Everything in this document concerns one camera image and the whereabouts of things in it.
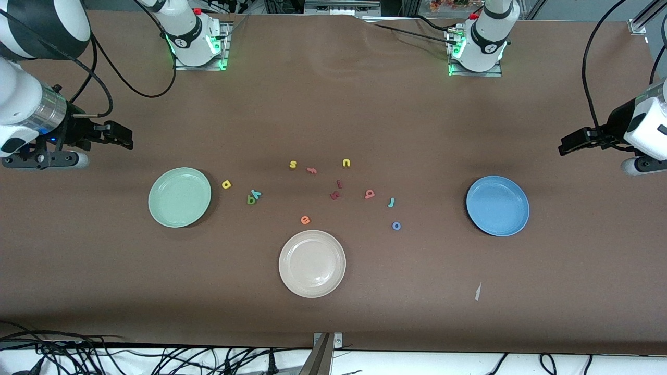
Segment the green plate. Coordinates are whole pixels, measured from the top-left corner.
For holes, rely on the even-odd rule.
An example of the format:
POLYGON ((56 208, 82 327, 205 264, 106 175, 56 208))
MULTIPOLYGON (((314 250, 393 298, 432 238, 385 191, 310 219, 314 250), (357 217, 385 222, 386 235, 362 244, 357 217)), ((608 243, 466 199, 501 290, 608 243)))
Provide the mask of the green plate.
POLYGON ((171 169, 161 175, 149 192, 153 219, 168 228, 187 227, 208 210, 212 188, 208 178, 194 168, 171 169))

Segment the blue plate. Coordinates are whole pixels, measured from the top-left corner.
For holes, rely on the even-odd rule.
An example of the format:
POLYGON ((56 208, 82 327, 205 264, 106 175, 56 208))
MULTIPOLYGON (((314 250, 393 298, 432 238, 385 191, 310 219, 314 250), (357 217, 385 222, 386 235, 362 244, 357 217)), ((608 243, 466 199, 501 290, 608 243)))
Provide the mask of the blue plate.
POLYGON ((466 193, 465 209, 477 228, 497 237, 521 232, 530 217, 524 190, 502 176, 486 176, 474 181, 466 193))

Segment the brown table cover sheet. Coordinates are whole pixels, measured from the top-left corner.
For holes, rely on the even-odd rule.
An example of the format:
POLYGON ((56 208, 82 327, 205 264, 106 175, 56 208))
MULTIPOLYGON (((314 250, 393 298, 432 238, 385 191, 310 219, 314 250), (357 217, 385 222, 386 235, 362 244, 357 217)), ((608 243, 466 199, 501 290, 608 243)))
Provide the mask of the brown table cover sheet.
POLYGON ((0 320, 137 343, 308 347, 341 332, 381 351, 667 354, 667 173, 557 151, 591 125, 592 28, 518 23, 500 78, 448 76, 436 42, 350 16, 250 16, 226 71, 181 71, 157 99, 100 59, 135 147, 95 144, 85 169, 0 167, 0 320), (212 199, 168 228, 148 197, 176 168, 202 172, 212 199), (521 232, 470 220, 467 190, 486 176, 526 193, 521 232), (279 275, 306 230, 346 255, 324 297, 279 275))

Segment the beige plate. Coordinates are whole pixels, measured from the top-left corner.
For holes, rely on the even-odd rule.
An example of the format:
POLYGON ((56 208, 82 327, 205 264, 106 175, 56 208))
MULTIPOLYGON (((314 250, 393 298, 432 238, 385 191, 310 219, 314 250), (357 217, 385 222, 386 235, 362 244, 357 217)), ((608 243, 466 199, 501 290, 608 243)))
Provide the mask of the beige plate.
POLYGON ((331 233, 306 230, 286 241, 278 260, 279 275, 290 292, 318 298, 331 294, 342 282, 347 259, 331 233))

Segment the silver equipment box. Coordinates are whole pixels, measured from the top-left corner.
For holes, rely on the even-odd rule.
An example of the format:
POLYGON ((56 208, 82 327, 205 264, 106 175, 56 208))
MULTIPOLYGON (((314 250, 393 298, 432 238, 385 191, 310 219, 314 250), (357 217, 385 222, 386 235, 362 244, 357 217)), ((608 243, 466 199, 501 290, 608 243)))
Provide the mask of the silver equipment box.
POLYGON ((381 16, 380 0, 304 0, 305 15, 381 16))

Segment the grey slanted bar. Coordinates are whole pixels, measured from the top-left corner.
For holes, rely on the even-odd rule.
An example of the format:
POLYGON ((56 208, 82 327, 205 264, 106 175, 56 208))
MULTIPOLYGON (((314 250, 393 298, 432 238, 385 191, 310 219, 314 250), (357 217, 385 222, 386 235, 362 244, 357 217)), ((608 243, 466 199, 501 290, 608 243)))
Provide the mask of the grey slanted bar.
POLYGON ((330 375, 336 343, 334 333, 318 334, 314 340, 314 348, 303 364, 299 375, 330 375))

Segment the aluminium frame rail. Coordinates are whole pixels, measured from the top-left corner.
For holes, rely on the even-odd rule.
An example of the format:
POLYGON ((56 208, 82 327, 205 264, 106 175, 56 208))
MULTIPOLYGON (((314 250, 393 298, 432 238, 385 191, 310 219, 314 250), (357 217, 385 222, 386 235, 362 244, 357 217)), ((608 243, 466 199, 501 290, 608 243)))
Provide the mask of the aluminium frame rail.
POLYGON ((649 3, 632 19, 627 26, 632 35, 645 35, 646 26, 667 9, 667 0, 650 0, 649 3))

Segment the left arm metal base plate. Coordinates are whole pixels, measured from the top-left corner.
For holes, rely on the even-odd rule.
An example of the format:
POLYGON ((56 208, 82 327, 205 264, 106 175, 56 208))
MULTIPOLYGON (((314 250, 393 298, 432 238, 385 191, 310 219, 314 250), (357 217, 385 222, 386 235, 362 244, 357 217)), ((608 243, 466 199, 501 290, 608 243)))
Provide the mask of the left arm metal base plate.
POLYGON ((462 62, 458 59, 460 55, 465 51, 465 48, 471 43, 467 42, 465 37, 465 28, 464 24, 458 23, 455 26, 449 26, 444 32, 446 41, 453 41, 453 44, 448 45, 447 55, 448 55, 448 71, 450 76, 467 76, 467 77, 482 77, 482 78, 500 78, 502 76, 502 67, 500 64, 500 59, 503 57, 503 48, 500 49, 500 52, 497 53, 495 58, 494 65, 486 71, 473 71, 467 69, 462 62))

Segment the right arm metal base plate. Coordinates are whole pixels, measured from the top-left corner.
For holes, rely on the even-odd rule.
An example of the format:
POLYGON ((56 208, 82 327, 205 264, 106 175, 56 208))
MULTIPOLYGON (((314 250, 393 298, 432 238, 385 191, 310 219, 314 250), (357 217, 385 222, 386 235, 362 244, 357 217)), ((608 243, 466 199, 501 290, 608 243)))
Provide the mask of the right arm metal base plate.
POLYGON ((173 45, 176 69, 181 71, 224 71, 231 50, 233 23, 213 19, 207 21, 202 35, 190 48, 173 45))

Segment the metal corner bracket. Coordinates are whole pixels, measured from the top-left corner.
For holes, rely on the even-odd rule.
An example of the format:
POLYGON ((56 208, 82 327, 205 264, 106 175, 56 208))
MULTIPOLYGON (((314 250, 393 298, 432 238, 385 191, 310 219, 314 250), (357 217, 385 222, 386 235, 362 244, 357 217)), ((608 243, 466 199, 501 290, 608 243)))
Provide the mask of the metal corner bracket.
MULTIPOLYGON (((324 335, 324 333, 315 332, 313 347, 315 347, 317 345, 317 342, 319 341, 319 339, 322 335, 324 335)), ((336 351, 338 351, 339 349, 343 349, 343 334, 341 332, 331 333, 331 339, 332 339, 332 342, 333 342, 333 347, 336 351)))

